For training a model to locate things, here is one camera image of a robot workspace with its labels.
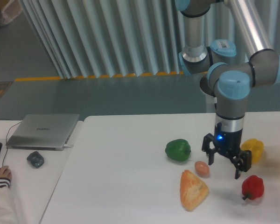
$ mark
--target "pepper stem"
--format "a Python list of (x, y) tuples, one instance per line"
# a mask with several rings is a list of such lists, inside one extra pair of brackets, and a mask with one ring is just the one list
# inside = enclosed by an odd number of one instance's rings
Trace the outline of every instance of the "pepper stem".
[(243, 200), (246, 200), (248, 197), (250, 197), (250, 194), (247, 194), (243, 197)]

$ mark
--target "computer mouse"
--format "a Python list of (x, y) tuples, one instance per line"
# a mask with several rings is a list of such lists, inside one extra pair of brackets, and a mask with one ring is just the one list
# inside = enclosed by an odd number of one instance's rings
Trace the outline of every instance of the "computer mouse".
[(27, 160), (31, 163), (32, 166), (35, 168), (39, 168), (43, 165), (45, 162), (45, 159), (42, 157), (42, 155), (39, 154), (39, 152), (35, 151), (32, 152), (28, 157)]

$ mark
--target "red bell pepper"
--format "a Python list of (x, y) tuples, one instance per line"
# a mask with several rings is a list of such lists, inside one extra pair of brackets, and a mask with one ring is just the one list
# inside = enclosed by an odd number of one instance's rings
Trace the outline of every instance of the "red bell pepper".
[(257, 197), (261, 197), (264, 191), (265, 186), (263, 185), (263, 180), (256, 175), (249, 176), (242, 184), (244, 200), (247, 198), (254, 200)]

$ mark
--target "yellow bell pepper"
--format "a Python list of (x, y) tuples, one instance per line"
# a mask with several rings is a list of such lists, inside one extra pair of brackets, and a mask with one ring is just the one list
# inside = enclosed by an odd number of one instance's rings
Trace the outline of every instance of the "yellow bell pepper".
[(263, 142), (257, 139), (249, 139), (245, 141), (241, 146), (241, 150), (250, 150), (252, 152), (252, 164), (260, 160), (263, 148)]

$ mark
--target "hand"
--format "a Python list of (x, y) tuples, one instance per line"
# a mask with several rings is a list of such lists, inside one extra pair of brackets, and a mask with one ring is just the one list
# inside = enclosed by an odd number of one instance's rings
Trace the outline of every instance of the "hand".
[(0, 178), (7, 178), (11, 180), (11, 170), (8, 168), (9, 166), (3, 166), (0, 168)]

